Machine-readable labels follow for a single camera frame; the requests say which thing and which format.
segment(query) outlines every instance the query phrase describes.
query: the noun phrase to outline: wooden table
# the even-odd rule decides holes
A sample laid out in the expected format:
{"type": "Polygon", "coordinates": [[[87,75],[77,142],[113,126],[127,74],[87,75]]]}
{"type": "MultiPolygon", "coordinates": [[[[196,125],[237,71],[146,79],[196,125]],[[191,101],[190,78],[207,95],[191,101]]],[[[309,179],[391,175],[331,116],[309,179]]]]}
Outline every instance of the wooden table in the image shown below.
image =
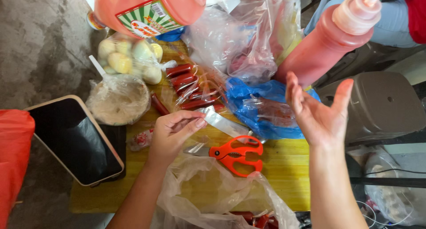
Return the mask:
{"type": "MultiPolygon", "coordinates": [[[[170,49],[167,42],[158,42],[164,50],[163,61],[176,60],[178,64],[188,63],[181,60],[177,53],[170,49]]],[[[179,51],[187,54],[187,48],[182,41],[174,42],[179,51]]],[[[161,100],[163,87],[167,87],[166,80],[154,86],[149,86],[150,90],[157,93],[161,100]]],[[[222,114],[224,117],[239,122],[235,116],[230,113],[222,114]]],[[[138,134],[147,129],[146,122],[154,122],[159,113],[151,109],[134,125],[127,126],[127,138],[138,134]]],[[[196,135],[208,135],[219,146],[231,139],[225,133],[208,125],[205,129],[199,131],[196,135]]],[[[137,174],[144,166],[148,156],[148,149],[139,152],[126,150],[126,177],[109,183],[101,183],[95,188],[84,187],[74,181],[71,190],[69,210],[73,213],[114,213],[123,202],[125,196],[130,190],[137,174]]],[[[275,189],[275,192],[285,201],[285,203],[294,211],[308,211],[310,205],[309,190],[309,148],[306,140],[269,140],[264,144],[264,153],[261,156],[263,161],[262,173],[268,178],[269,183],[275,189]]],[[[192,202],[208,203],[204,193],[189,192],[183,188],[182,194],[189,197],[192,202]]]]}

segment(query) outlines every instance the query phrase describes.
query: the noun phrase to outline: jeans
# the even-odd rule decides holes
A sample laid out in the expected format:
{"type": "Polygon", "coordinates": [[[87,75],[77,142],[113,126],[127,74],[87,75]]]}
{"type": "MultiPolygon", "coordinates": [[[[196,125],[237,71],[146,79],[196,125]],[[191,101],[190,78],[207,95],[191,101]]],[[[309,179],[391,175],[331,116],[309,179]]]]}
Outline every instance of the jeans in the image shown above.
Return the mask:
{"type": "MultiPolygon", "coordinates": [[[[343,1],[321,0],[319,7],[305,28],[305,35],[312,32],[323,11],[343,1]]],[[[374,26],[374,33],[370,41],[399,48],[411,48],[420,45],[413,41],[408,30],[408,7],[405,0],[382,3],[381,14],[382,17],[374,26]]]]}

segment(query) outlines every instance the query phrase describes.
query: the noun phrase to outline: smartphone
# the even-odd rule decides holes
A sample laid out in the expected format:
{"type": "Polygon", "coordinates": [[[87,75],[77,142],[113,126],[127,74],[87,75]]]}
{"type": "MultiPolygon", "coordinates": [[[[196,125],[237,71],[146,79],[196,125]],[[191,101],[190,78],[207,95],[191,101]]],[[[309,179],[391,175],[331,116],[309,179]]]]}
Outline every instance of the smartphone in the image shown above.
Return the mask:
{"type": "Polygon", "coordinates": [[[35,120],[35,136],[81,185],[95,185],[124,170],[124,163],[78,96],[25,110],[35,120]]]}

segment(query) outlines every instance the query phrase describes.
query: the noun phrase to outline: right hand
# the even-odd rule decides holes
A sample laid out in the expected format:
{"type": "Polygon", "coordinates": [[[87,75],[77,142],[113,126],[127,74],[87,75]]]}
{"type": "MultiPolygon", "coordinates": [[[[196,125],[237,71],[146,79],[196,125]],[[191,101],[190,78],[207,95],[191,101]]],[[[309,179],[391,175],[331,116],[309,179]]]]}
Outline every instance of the right hand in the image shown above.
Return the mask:
{"type": "Polygon", "coordinates": [[[207,126],[202,112],[180,110],[159,117],[152,134],[147,162],[157,168],[167,168],[179,154],[190,136],[207,126]]]}
{"type": "Polygon", "coordinates": [[[302,90],[293,72],[287,73],[285,100],[293,109],[297,124],[311,147],[343,148],[348,121],[348,104],[354,80],[338,86],[333,105],[325,106],[302,90]]]}

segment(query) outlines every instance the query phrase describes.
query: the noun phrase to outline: fingernail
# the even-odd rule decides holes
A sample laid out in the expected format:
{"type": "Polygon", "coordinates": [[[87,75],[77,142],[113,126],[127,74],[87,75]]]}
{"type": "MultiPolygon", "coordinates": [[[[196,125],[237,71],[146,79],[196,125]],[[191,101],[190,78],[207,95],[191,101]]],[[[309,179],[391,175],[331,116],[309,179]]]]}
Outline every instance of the fingernail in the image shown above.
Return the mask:
{"type": "Polygon", "coordinates": [[[196,127],[202,127],[204,125],[204,119],[202,118],[198,118],[197,121],[195,122],[195,126],[196,127]]]}

